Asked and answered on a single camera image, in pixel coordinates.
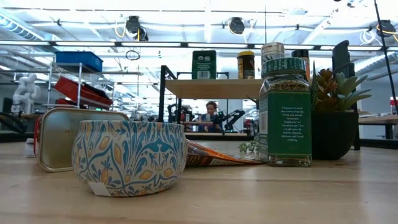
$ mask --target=ceiling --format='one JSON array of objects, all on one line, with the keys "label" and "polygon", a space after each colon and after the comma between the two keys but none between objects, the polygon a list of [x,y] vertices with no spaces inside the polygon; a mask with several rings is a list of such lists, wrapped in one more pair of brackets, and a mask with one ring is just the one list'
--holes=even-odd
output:
[{"label": "ceiling", "polygon": [[[398,8],[398,1],[377,2],[381,19],[391,20],[398,29],[398,14],[392,10]],[[12,19],[29,32],[37,34],[41,40],[133,41],[128,32],[122,35],[124,21],[129,16],[139,16],[141,26],[145,28],[151,42],[263,44],[278,41],[295,45],[336,45],[349,40],[350,45],[380,46],[381,41],[375,35],[377,20],[373,0],[245,0],[239,4],[228,4],[222,0],[134,1],[134,4],[126,0],[9,0],[0,1],[0,6],[0,16]],[[229,31],[228,22],[232,17],[242,18],[245,25],[243,35],[233,35]],[[0,27],[0,39],[26,40],[3,27]],[[385,40],[389,46],[398,46],[398,41],[393,36]],[[42,64],[37,65],[30,60],[10,55],[10,50],[46,65],[53,60],[53,53],[48,49],[0,46],[0,63],[11,69],[33,69]],[[173,72],[190,71],[192,51],[196,49],[134,48],[141,55],[135,61],[125,58],[126,52],[132,50],[129,47],[58,47],[58,50],[90,50],[104,60],[106,71],[121,69],[141,72],[143,75],[140,77],[106,75],[105,78],[114,82],[140,83],[118,87],[121,93],[128,91],[137,96],[133,101],[130,98],[123,99],[123,104],[146,106],[147,111],[153,110],[155,113],[159,104],[159,92],[150,83],[159,82],[160,66],[167,65]],[[236,64],[239,49],[216,51],[218,57],[223,58],[218,63],[219,72]],[[378,52],[352,52],[351,59],[363,60],[377,54]],[[331,67],[331,52],[310,52],[310,56],[311,61],[316,61],[317,68]],[[167,104],[175,102],[171,94],[168,98],[171,100]],[[187,104],[194,105],[194,108],[197,106],[198,112],[204,110],[205,102],[186,101]],[[244,101],[244,106],[252,108],[253,104]]]}]

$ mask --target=succulent plant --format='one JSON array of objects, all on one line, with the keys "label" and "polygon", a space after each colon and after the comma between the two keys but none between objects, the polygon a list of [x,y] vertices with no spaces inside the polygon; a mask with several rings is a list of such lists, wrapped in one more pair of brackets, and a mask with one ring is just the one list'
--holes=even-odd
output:
[{"label": "succulent plant", "polygon": [[333,72],[329,69],[322,69],[319,75],[315,72],[315,64],[313,65],[313,81],[311,84],[311,103],[312,110],[318,112],[344,112],[351,108],[351,105],[368,97],[370,94],[364,94],[369,91],[358,90],[355,88],[361,84],[367,76],[360,79],[358,77],[350,77],[345,79],[343,73],[337,73],[333,78]]}]

